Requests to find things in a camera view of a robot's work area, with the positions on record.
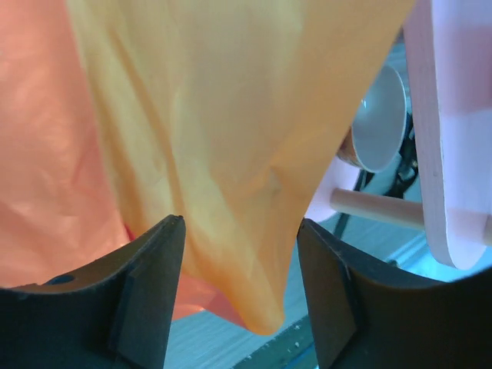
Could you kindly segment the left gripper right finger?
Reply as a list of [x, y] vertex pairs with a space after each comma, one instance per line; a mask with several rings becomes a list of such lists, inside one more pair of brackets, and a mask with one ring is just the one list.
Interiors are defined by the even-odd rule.
[[450, 283], [301, 222], [298, 257], [322, 368], [489, 368], [491, 271]]

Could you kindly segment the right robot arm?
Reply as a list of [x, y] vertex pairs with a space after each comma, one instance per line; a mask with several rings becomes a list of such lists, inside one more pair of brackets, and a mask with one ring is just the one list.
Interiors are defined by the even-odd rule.
[[361, 190], [373, 176], [398, 160], [386, 195], [402, 198], [418, 176], [414, 123], [399, 73], [389, 65], [380, 70], [330, 166], [339, 188]]

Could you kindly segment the orange flower bouquet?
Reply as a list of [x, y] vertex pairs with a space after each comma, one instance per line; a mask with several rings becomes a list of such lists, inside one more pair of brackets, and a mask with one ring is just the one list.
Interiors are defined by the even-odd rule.
[[275, 333], [299, 224], [413, 7], [3, 1], [2, 287], [176, 214], [176, 317]]

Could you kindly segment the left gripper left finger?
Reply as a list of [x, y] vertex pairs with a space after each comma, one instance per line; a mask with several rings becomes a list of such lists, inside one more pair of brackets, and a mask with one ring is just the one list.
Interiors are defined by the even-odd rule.
[[185, 247], [170, 215], [43, 285], [1, 291], [3, 368], [161, 368]]

